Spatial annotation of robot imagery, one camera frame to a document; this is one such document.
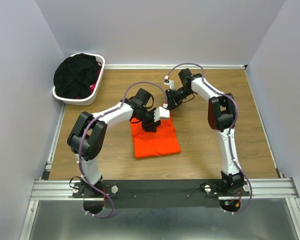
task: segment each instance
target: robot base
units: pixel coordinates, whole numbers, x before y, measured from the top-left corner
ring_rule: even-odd
[[[106,198],[103,201],[87,200],[88,198],[103,198],[95,191],[88,189],[83,181],[77,182],[79,191],[73,194],[74,198],[84,198],[85,211],[99,213],[103,208],[111,208]],[[187,179],[187,180],[103,180],[96,187],[105,191],[112,198],[116,209],[126,208],[184,208],[206,207],[225,209],[231,206],[218,197],[233,199],[238,190],[242,196],[249,196],[242,187],[233,191],[224,191],[222,179]]]

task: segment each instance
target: wooden floor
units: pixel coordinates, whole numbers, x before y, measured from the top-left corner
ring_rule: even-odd
[[[175,70],[170,79],[181,83]],[[79,114],[95,113],[117,104],[128,86],[137,81],[163,85],[166,70],[106,70],[95,102],[89,106],[67,105],[58,139],[50,180],[69,180],[79,175],[76,157],[66,144],[68,135]],[[242,169],[250,178],[277,178],[274,163],[261,126],[256,106],[241,69],[207,69],[206,79],[217,89],[232,93],[238,103],[239,117],[235,126],[235,142]],[[156,87],[140,84],[131,89],[132,96],[139,88],[154,95],[154,106],[162,106],[163,93]],[[172,111],[181,153],[136,160],[130,123],[122,122],[106,133],[99,154],[99,169],[104,179],[213,179],[221,177],[221,152],[218,139],[207,121],[208,104],[200,97]]]

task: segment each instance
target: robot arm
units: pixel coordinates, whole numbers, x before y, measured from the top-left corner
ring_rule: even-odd
[[[244,176],[240,172],[238,161],[235,129],[230,129],[236,117],[236,109],[231,100],[221,91],[218,91],[201,74],[192,74],[191,71],[183,69],[178,74],[182,87],[174,89],[174,83],[166,79],[165,84],[171,89],[166,90],[168,96],[167,109],[173,110],[179,107],[183,100],[191,94],[199,94],[208,102],[208,123],[215,130],[222,156],[221,176],[224,182],[224,189],[231,191],[244,185]]]
[[[119,102],[117,105],[101,112],[93,114],[82,112],[79,115],[67,139],[67,144],[79,161],[79,148],[82,143],[82,170],[93,185],[102,178],[98,168],[97,156],[101,151],[107,129],[123,121],[131,121],[136,118],[141,122],[142,129],[145,132],[156,132],[157,127],[161,124],[160,119],[170,117],[170,112],[163,107],[153,108],[152,110],[145,107],[151,96],[149,92],[140,88],[135,96],[125,99],[123,103]],[[83,140],[85,128],[95,118],[97,119],[90,127],[91,133],[87,134]]]

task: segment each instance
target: white laundry basket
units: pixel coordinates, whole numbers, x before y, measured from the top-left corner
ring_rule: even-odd
[[[98,76],[95,88],[94,88],[92,94],[90,96],[84,98],[84,99],[70,99],[70,98],[59,97],[56,94],[56,87],[54,86],[53,90],[52,90],[53,96],[56,99],[63,101],[65,104],[86,106],[86,105],[92,104],[95,101],[95,99],[96,99],[97,92],[98,92],[100,84],[101,84],[102,76],[104,74],[104,69],[105,69],[106,62],[105,62],[105,59],[104,59],[103,56],[100,56],[100,55],[97,55],[97,54],[92,54],[92,53],[83,53],[83,54],[95,56],[95,59],[98,62],[102,63],[101,71],[100,71],[100,74]]]

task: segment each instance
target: orange cloth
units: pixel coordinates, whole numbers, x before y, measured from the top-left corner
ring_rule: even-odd
[[[172,116],[161,120],[156,132],[143,131],[141,122],[130,124],[135,158],[147,158],[180,153]]]

